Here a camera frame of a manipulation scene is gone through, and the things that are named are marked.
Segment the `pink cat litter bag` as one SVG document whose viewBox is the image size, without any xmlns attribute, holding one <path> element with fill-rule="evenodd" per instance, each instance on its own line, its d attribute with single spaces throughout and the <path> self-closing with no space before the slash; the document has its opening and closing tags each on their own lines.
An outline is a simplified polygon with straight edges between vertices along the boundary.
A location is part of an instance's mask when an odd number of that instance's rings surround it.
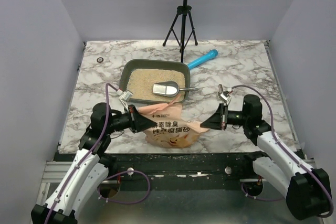
<svg viewBox="0 0 336 224">
<path fill-rule="evenodd" d="M 169 103 L 158 103 L 138 108 L 139 113 L 156 125 L 144 130 L 148 143 L 163 148 L 187 148 L 198 141 L 201 134 L 209 131 L 198 121 L 181 118 L 182 104 L 176 97 Z"/>
</svg>

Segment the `silver metal scoop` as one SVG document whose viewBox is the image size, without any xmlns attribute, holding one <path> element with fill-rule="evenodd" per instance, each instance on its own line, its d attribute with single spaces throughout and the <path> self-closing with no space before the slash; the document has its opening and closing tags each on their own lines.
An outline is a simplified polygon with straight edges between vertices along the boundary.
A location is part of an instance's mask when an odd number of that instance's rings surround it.
<svg viewBox="0 0 336 224">
<path fill-rule="evenodd" d="M 178 83 L 174 81 L 167 81 L 167 82 L 159 82 L 153 85 L 152 93 L 165 96 L 165 97 L 175 97 L 181 91 L 197 91 L 198 88 L 187 87 L 187 88 L 180 88 Z"/>
</svg>

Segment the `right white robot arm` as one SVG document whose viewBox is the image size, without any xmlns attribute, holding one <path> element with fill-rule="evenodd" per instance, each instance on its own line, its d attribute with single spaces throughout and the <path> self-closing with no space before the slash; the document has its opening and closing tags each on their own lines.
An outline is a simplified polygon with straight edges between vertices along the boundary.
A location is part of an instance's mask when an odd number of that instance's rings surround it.
<svg viewBox="0 0 336 224">
<path fill-rule="evenodd" d="M 201 127 L 224 130 L 227 125 L 241 126 L 244 135 L 266 154 L 243 162 L 242 173 L 249 178 L 259 175 L 268 181 L 284 197 L 296 219 L 327 218 L 334 210 L 329 175 L 306 163 L 284 144 L 263 119 L 262 107 L 259 97 L 248 94 L 241 111 L 231 111 L 221 103 Z"/>
</svg>

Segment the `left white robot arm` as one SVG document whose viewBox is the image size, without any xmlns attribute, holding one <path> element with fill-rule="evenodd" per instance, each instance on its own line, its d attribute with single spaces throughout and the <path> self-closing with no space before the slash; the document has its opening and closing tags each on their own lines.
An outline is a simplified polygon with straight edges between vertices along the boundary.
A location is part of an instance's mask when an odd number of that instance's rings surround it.
<svg viewBox="0 0 336 224">
<path fill-rule="evenodd" d="M 32 222 L 77 223 L 81 208 L 95 189 L 118 173 L 116 158 L 105 154 L 111 143 L 111 134 L 125 129 L 138 133 L 155 125 L 133 105 L 122 113 L 106 103 L 96 104 L 70 168 L 45 203 L 34 206 Z"/>
</svg>

